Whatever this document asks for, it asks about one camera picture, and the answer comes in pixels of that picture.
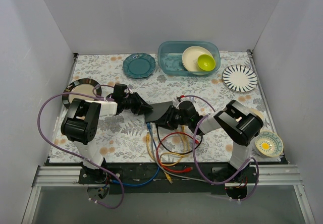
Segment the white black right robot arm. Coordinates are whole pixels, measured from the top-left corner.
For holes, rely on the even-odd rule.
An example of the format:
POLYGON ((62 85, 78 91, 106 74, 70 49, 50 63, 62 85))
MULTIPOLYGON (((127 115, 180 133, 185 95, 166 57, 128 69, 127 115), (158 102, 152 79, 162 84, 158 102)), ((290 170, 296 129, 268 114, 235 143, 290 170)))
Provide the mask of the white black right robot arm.
POLYGON ((214 182, 208 179, 199 168, 195 152, 192 152, 201 177, 213 185, 225 184, 230 180, 240 182, 247 176, 246 167, 252 159, 253 139, 263 127, 262 119, 236 100, 230 101, 221 111, 206 116, 200 115, 192 102, 183 101, 178 107, 170 106, 155 124, 169 130, 174 130, 179 125, 188 126, 194 138, 217 129, 223 129, 227 133, 233 141, 233 150, 225 180, 214 182))

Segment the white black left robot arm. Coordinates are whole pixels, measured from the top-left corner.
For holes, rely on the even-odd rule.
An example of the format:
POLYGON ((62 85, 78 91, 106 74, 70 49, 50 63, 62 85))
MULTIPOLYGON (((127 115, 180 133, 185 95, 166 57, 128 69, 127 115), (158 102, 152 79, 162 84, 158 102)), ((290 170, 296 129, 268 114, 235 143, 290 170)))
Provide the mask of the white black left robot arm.
POLYGON ((82 168, 88 177, 98 184, 107 177, 102 168, 104 153, 92 143, 100 117, 116 116, 123 110, 130 110, 135 115, 142 115, 153 110, 153 106, 144 101, 137 92, 132 92, 125 84, 116 84, 111 96, 102 99, 91 99, 81 93, 75 93, 61 125, 61 133, 72 141, 81 156, 82 168))

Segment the black network switch box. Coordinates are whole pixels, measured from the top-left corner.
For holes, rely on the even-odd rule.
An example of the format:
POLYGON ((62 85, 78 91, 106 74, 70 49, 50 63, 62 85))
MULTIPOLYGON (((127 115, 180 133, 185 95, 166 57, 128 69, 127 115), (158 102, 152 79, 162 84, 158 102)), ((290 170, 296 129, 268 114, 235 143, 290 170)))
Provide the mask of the black network switch box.
POLYGON ((144 120, 146 123, 155 122, 158 120, 169 108, 169 106, 173 106, 172 101, 166 101, 161 103, 155 103, 151 105, 153 110, 149 113, 144 114, 144 120))

